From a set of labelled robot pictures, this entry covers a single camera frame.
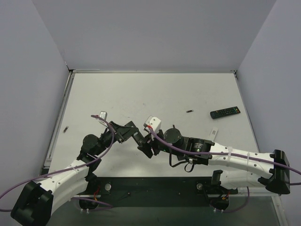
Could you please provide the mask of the slim black remote control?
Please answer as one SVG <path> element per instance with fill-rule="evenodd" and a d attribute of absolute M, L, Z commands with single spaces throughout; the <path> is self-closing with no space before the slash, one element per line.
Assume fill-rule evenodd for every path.
<path fill-rule="evenodd" d="M 130 121 L 125 126 L 137 129 L 137 131 L 132 135 L 132 138 L 134 139 L 134 141 L 137 143 L 138 146 L 142 147 L 144 142 L 144 136 L 141 134 L 139 129 L 136 127 L 136 125 L 132 121 Z"/>

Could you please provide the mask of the white remote control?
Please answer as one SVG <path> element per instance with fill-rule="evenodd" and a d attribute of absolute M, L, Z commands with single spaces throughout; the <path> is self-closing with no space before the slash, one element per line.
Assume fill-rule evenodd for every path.
<path fill-rule="evenodd" d="M 208 136 L 208 140 L 211 140 L 211 141 L 215 141 L 215 138 L 217 136 L 217 133 L 218 133 L 218 128 L 217 127 L 213 127 L 209 136 Z"/>

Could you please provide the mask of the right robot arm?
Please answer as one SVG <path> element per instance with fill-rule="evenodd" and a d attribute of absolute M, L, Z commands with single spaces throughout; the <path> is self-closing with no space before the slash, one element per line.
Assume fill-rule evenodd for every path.
<path fill-rule="evenodd" d="M 265 187 L 276 194 L 290 193 L 289 162 L 283 151 L 272 153 L 254 153 L 223 146 L 211 140 L 184 137 L 176 128 L 166 132 L 159 130 L 156 135 L 149 133 L 142 136 L 140 132 L 133 135 L 138 149 L 147 157 L 163 151 L 178 157 L 185 165 L 224 166 L 215 169 L 212 186 L 224 189 L 238 187 Z"/>

